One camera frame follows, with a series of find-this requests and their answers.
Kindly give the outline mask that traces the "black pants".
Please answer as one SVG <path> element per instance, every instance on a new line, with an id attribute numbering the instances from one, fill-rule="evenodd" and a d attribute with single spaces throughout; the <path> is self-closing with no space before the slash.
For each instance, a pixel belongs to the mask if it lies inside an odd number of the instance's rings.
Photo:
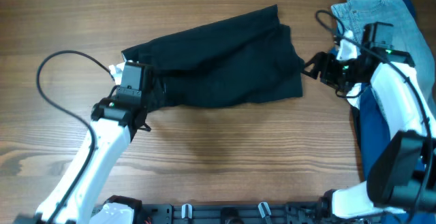
<path id="1" fill-rule="evenodd" d="M 125 60 L 154 68 L 151 111 L 224 108 L 302 97 L 304 61 L 278 7 L 159 37 L 124 49 Z"/>

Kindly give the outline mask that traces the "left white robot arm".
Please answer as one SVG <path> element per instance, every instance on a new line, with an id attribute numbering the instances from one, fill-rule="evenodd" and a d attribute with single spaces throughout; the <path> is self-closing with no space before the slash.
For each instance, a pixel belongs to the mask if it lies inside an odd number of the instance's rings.
<path id="1" fill-rule="evenodd" d="M 15 223 L 88 223 L 95 202 L 121 154 L 146 123 L 155 84 L 152 65 L 125 63 L 121 83 L 112 97 L 95 104 L 88 133 L 73 161 L 52 193 L 30 217 Z"/>

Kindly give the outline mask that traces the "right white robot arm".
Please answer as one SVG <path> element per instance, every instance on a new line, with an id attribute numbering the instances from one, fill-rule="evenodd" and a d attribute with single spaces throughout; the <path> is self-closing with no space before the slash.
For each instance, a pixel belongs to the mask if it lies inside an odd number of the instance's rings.
<path id="1" fill-rule="evenodd" d="M 389 128 L 390 141 L 368 178 L 332 192 L 328 211 L 338 219 L 435 212 L 435 118 L 411 55 L 392 45 L 393 30 L 388 23 L 367 24 L 361 44 L 352 40 L 351 31 L 338 33 L 338 54 L 319 52 L 306 64 L 312 70 L 302 70 L 344 99 L 361 98 L 363 92 L 352 85 L 367 83 Z"/>

